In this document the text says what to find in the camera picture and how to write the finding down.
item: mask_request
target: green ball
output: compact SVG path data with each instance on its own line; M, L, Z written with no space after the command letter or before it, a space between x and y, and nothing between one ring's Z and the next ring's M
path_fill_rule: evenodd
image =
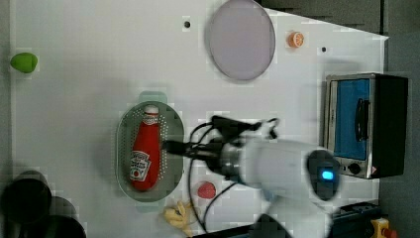
M35 70L38 58L31 53L20 53L12 57L10 65L20 72L30 73Z

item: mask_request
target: bottle cap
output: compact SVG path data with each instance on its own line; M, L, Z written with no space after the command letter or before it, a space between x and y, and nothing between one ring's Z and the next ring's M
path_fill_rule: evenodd
M154 105L147 105L145 107L145 112L151 114L158 114L158 108Z

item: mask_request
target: blue light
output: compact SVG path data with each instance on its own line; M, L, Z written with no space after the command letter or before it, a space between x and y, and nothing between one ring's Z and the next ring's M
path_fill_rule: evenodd
M323 172L322 179L332 180L334 179L334 174L332 172Z

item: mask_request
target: tabletop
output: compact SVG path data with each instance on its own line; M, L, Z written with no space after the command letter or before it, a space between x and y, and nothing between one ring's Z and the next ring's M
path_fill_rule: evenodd
M142 91L164 92L186 135L215 114L278 117L280 138L319 144L325 76L383 72L386 38L266 9L273 61L255 80L232 80L215 67L206 42L208 22L224 2L12 0L11 56L39 58L31 74L11 70L14 175L46 175L53 193L76 207L88 237L182 237L162 220L161 207L145 212L147 204L116 181L115 132ZM298 50L285 42L292 31L305 35ZM229 184L198 164L193 181L203 179ZM165 203L187 199L185 180ZM378 180L344 182L338 205L377 199ZM239 185L215 202L208 227L251 224L267 206L259 190Z

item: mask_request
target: orange toy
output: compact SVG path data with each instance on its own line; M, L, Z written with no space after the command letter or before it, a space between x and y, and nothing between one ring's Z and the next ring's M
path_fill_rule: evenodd
M301 46L303 46L304 40L305 38L303 37L303 34L301 34L300 32L293 32L288 36L287 43L292 48L300 48Z

